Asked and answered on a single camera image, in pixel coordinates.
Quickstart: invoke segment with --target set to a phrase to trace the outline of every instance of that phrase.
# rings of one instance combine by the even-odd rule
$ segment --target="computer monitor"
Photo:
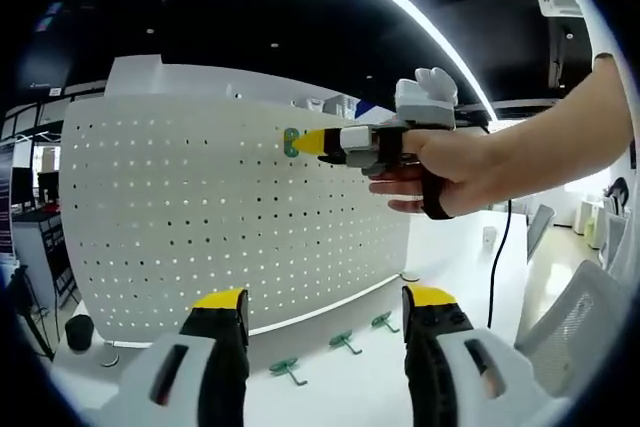
[[[28,167],[14,167],[11,173],[11,205],[33,202],[33,173]]]
[[[40,172],[38,174],[38,190],[40,202],[46,204],[48,202],[57,202],[58,195],[58,172]]]

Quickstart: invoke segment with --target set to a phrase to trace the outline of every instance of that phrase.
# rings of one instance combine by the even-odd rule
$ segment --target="black ceiling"
[[[411,1],[458,49],[490,100],[558,97],[589,70],[582,20],[550,22],[536,0]],[[557,82],[564,90],[549,87],[556,31],[574,34]],[[37,100],[29,85],[42,74],[33,65],[51,50],[58,72],[68,68],[66,85],[106,78],[116,56],[161,53],[165,63],[264,72],[387,106],[398,78],[440,66],[458,81],[461,103],[478,101],[441,49],[389,0],[66,0],[32,41],[23,59],[37,61],[23,60],[14,105]]]

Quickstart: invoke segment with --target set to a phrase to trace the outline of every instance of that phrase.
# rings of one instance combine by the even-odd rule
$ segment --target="human hand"
[[[484,179],[495,164],[490,136],[475,137],[442,130],[410,130],[403,136],[403,151],[415,154],[424,167],[445,179],[440,204],[451,217],[478,210],[483,200]],[[399,167],[371,176],[369,190],[375,194],[420,197],[422,166]],[[422,199],[391,200],[389,207],[398,212],[422,212]]]

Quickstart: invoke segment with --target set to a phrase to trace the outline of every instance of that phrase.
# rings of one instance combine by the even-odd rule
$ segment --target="recessed ceiling light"
[[[460,54],[453,48],[451,43],[446,39],[444,35],[437,29],[435,25],[418,9],[415,5],[411,3],[410,0],[391,0],[394,4],[400,7],[409,17],[411,17],[420,27],[422,27],[427,34],[431,36],[431,38],[440,46],[440,48],[449,56],[449,58],[453,61],[454,64],[458,67],[458,70],[465,77],[469,85],[473,89],[473,91],[482,102],[482,105],[487,110],[489,117],[491,120],[496,121],[498,117],[491,107],[491,103],[487,98],[486,94],[480,87],[480,83],[475,78],[465,61],[460,57]]]

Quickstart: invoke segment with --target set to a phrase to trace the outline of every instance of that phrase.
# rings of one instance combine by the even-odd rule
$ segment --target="human arm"
[[[449,215],[540,192],[602,170],[633,138],[631,115],[615,61],[597,59],[593,72],[551,109],[489,136],[413,130],[407,153],[447,179],[440,203]],[[420,195],[420,169],[405,167],[372,178],[379,194]],[[421,200],[392,200],[401,212],[420,212]]]

